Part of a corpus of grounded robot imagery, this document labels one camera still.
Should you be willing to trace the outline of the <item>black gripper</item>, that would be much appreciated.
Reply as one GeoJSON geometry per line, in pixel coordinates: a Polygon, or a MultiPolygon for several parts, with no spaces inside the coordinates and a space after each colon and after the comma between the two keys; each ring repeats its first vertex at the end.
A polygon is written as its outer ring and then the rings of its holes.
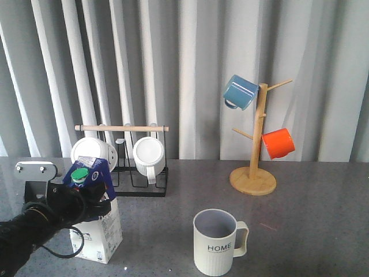
{"type": "Polygon", "coordinates": [[[105,192],[104,182],[85,187],[52,183],[46,202],[55,217],[55,225],[67,227],[106,216],[111,211],[111,202],[103,199],[105,192]]]}

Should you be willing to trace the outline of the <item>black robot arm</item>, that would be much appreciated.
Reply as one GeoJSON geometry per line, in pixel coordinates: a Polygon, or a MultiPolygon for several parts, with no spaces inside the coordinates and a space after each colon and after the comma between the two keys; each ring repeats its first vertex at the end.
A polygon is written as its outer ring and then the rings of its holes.
{"type": "Polygon", "coordinates": [[[111,204],[102,199],[106,190],[102,182],[84,188],[51,183],[45,196],[26,202],[19,215],[1,222],[1,276],[15,276],[60,230],[81,235],[77,224],[107,215],[111,204]]]}

